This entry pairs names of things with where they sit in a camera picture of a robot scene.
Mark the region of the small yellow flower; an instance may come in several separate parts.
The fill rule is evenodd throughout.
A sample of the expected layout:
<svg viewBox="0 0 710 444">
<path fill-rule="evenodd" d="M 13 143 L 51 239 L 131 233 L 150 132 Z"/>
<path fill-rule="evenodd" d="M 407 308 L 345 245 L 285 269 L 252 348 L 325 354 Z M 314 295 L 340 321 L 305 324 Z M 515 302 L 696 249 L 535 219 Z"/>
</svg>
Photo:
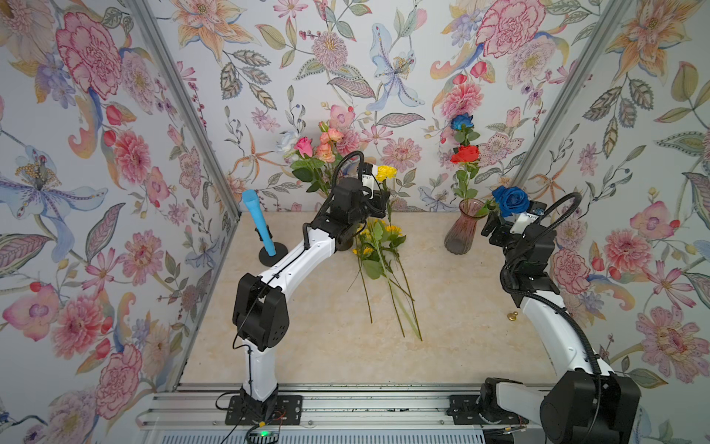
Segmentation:
<svg viewBox="0 0 710 444">
<path fill-rule="evenodd" d="M 393 188 L 396 186 L 397 173 L 397 168 L 384 165 L 377 168 L 377 174 L 375 176 L 375 180 L 379 186 L 379 191 L 381 192 L 381 197 L 385 204 L 386 220 L 388 223 L 391 223 L 392 221 L 391 196 Z"/>
</svg>

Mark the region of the large yellow sunflower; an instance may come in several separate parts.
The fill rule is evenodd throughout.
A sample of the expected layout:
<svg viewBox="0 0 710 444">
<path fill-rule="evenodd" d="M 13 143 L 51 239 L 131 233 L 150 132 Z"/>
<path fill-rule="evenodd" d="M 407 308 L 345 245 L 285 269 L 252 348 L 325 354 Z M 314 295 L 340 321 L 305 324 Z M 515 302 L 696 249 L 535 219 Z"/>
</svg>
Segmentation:
<svg viewBox="0 0 710 444">
<path fill-rule="evenodd" d="M 395 284 L 396 298 L 401 318 L 406 321 L 412 331 L 413 336 L 423 341 L 423 333 L 418 319 L 415 299 L 412 294 L 412 287 L 408 279 L 399 249 L 405 244 L 406 235 L 400 227 L 386 225 L 384 253 L 386 264 L 391 270 Z"/>
</svg>

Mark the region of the large blue rose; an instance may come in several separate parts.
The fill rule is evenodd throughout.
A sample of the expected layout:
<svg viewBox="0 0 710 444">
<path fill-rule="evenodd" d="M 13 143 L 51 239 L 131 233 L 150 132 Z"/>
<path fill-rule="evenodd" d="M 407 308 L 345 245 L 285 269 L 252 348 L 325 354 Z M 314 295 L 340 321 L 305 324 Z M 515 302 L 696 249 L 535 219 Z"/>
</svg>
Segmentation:
<svg viewBox="0 0 710 444">
<path fill-rule="evenodd" d="M 528 211 L 530 198 L 528 194 L 518 188 L 499 186 L 492 192 L 492 198 L 487 200 L 484 206 L 476 213 L 476 216 L 487 216 L 496 213 L 501 218 L 508 218 L 515 214 Z"/>
</svg>

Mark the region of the orange yellow sunflower vase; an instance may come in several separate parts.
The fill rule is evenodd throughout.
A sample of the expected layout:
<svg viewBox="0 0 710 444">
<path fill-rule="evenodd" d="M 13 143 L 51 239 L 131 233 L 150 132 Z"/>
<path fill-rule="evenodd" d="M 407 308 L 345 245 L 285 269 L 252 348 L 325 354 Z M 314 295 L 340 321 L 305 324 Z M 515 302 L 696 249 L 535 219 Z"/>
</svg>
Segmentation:
<svg viewBox="0 0 710 444">
<path fill-rule="evenodd" d="M 367 303 L 369 322 L 371 324 L 373 324 L 372 305 L 371 305 L 369 292 L 368 292 L 368 288 L 367 288 L 366 277 L 365 277 L 365 268 L 364 268 L 364 259 L 366 259 L 366 255 L 365 255 L 366 252 L 367 252 L 367 248 L 359 243 L 357 243 L 355 245 L 355 247 L 353 248 L 353 253 L 356 255 L 357 261 L 358 261 L 358 268 L 359 268 L 358 273 L 360 276 L 360 281 L 362 283 L 362 289 L 364 290 L 365 301 Z"/>
</svg>

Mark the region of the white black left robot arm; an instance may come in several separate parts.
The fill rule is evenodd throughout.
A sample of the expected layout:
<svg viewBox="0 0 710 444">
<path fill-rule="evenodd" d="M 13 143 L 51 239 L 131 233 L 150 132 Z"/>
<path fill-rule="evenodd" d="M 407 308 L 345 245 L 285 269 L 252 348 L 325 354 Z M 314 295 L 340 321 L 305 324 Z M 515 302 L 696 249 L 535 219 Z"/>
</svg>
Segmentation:
<svg viewBox="0 0 710 444">
<path fill-rule="evenodd" d="M 288 303 L 297 288 L 325 260 L 347 251 L 370 218 L 388 215 L 389 192 L 372 175 L 345 178 L 331 190 L 314 219 L 301 226 L 301 242 L 266 254 L 268 269 L 239 281 L 232 322 L 247 353 L 246 397 L 266 403 L 277 396 L 275 348 L 290 327 Z"/>
</svg>

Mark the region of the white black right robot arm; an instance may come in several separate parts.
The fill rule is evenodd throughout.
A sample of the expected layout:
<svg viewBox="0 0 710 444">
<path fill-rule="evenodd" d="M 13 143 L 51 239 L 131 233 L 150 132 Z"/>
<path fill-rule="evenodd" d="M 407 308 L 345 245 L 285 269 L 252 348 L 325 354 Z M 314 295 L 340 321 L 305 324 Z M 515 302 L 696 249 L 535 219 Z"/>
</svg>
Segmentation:
<svg viewBox="0 0 710 444">
<path fill-rule="evenodd" d="M 522 417 L 539 425 L 548 443 L 630 442 L 641 390 L 594 352 L 565 308 L 547 273 L 555 231 L 525 214 L 515 222 L 491 214 L 482 235 L 502 248 L 501 287 L 534 325 L 558 380 L 542 392 L 490 377 L 481 388 L 480 413 Z"/>
</svg>

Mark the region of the black cylindrical vase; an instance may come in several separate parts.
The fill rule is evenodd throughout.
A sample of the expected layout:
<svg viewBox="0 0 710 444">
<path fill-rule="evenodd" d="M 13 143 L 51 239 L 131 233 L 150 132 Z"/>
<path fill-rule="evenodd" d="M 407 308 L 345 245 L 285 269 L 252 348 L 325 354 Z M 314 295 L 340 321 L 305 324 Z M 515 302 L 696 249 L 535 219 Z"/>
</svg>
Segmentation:
<svg viewBox="0 0 710 444">
<path fill-rule="evenodd" d="M 353 237 L 338 239 L 336 242 L 336 250 L 338 252 L 349 251 L 349 249 L 351 249 L 353 247 L 353 244 L 354 244 Z"/>
</svg>

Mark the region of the peach pink flowers cluster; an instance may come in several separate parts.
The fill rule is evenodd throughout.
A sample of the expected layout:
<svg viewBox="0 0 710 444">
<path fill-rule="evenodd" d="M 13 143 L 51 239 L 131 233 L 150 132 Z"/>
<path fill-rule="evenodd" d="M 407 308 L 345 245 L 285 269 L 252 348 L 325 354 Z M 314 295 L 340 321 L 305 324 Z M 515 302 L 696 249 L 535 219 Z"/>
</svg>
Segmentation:
<svg viewBox="0 0 710 444">
<path fill-rule="evenodd" d="M 314 150 L 314 157 L 327 164 L 334 163 L 336 161 L 337 145 L 342 139 L 343 133 L 336 129 L 323 131 L 320 136 L 320 144 Z"/>
</svg>

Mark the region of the brown glass vase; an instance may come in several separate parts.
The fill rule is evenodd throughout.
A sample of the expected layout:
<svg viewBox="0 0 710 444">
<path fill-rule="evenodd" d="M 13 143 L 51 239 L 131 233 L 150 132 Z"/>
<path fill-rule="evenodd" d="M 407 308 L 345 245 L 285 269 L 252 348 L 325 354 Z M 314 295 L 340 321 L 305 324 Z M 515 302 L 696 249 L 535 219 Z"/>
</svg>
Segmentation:
<svg viewBox="0 0 710 444">
<path fill-rule="evenodd" d="M 465 255 L 471 250 L 480 212 L 484 202 L 478 199 L 464 199 L 459 204 L 460 215 L 446 235 L 444 246 L 453 255 Z"/>
</svg>

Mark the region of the pink rose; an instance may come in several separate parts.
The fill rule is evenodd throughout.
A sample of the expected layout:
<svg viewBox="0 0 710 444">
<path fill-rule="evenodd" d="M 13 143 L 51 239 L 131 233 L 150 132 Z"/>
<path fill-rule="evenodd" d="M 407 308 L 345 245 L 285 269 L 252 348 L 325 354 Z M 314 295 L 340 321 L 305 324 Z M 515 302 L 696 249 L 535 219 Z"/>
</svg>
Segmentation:
<svg viewBox="0 0 710 444">
<path fill-rule="evenodd" d="M 301 157 L 312 157 L 314 155 L 312 140 L 308 137 L 300 138 L 295 144 L 295 150 L 299 153 Z"/>
</svg>

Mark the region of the black microphone stand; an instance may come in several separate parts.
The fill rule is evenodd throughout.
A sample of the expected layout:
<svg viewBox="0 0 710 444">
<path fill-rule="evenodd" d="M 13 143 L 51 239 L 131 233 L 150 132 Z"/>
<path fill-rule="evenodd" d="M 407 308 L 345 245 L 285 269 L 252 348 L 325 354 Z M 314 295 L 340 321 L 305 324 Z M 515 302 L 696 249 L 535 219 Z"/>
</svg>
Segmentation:
<svg viewBox="0 0 710 444">
<path fill-rule="evenodd" d="M 259 262 L 263 266 L 274 266 L 288 254 L 288 247 L 285 244 L 274 241 L 270 227 L 266 227 L 266 234 L 268 235 L 267 241 L 264 239 L 263 231 L 259 227 L 257 227 L 255 231 L 259 235 L 260 241 L 263 243 L 258 253 Z"/>
</svg>

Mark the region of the blue toy microphone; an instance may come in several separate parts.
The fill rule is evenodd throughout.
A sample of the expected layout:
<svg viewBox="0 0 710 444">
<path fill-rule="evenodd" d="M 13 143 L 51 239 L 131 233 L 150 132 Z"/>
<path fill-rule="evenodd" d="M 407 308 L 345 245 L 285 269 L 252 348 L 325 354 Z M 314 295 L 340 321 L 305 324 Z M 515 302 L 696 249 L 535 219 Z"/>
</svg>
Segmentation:
<svg viewBox="0 0 710 444">
<path fill-rule="evenodd" d="M 266 219 L 264 218 L 264 213 L 260 204 L 259 197 L 254 190 L 247 190 L 242 194 L 242 202 L 246 205 L 253 221 L 255 227 L 259 227 L 263 231 L 263 236 L 265 240 L 268 240 L 268 235 L 266 234 Z"/>
</svg>

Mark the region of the red rose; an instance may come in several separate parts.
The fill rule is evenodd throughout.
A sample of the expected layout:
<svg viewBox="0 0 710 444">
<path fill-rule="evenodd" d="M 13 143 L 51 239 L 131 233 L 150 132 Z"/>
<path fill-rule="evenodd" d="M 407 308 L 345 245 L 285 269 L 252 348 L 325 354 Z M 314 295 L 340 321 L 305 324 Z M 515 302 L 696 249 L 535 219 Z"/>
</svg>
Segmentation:
<svg viewBox="0 0 710 444">
<path fill-rule="evenodd" d="M 480 150 L 476 145 L 460 146 L 458 152 L 455 153 L 450 161 L 453 164 L 470 164 L 480 160 Z"/>
</svg>

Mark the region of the small tall blue rose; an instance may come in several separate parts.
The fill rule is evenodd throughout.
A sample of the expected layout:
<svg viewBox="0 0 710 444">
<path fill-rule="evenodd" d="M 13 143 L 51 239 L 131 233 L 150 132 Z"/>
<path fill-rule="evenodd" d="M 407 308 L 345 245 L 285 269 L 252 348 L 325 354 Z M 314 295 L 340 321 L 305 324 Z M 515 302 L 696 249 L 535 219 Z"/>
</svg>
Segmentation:
<svg viewBox="0 0 710 444">
<path fill-rule="evenodd" d="M 459 114 L 450 122 L 450 127 L 453 131 L 467 131 L 468 129 L 473 129 L 473 117 L 468 114 Z"/>
</svg>

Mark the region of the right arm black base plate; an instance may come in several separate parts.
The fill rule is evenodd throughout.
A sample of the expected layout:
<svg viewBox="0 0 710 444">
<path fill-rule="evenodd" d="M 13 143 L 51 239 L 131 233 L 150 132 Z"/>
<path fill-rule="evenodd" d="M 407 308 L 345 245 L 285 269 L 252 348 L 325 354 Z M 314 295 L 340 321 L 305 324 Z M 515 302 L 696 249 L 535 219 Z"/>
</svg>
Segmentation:
<svg viewBox="0 0 710 444">
<path fill-rule="evenodd" d="M 529 421 L 517 414 L 500 410 L 479 401 L 479 395 L 451 395 L 446 415 L 453 418 L 456 426 L 520 427 Z"/>
</svg>

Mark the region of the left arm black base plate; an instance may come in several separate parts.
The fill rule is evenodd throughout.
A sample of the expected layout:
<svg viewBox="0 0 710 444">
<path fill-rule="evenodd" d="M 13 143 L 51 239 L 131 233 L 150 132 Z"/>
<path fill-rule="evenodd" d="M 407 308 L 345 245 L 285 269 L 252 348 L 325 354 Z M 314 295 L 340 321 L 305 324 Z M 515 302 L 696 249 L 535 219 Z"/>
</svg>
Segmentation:
<svg viewBox="0 0 710 444">
<path fill-rule="evenodd" d="M 301 424 L 303 397 L 298 395 L 272 395 L 266 401 L 256 401 L 248 394 L 232 396 L 227 407 L 225 424 L 298 426 Z"/>
</svg>

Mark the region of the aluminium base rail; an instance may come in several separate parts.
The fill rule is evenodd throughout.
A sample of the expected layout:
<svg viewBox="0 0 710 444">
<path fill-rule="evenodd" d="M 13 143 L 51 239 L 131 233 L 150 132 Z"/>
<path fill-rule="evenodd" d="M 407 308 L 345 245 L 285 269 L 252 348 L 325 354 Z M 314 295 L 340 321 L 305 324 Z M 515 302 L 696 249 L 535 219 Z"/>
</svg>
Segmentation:
<svg viewBox="0 0 710 444">
<path fill-rule="evenodd" d="M 475 411 L 470 385 L 285 385 L 268 420 L 235 392 L 187 385 L 153 397 L 142 443 L 547 443 L 528 414 Z"/>
</svg>

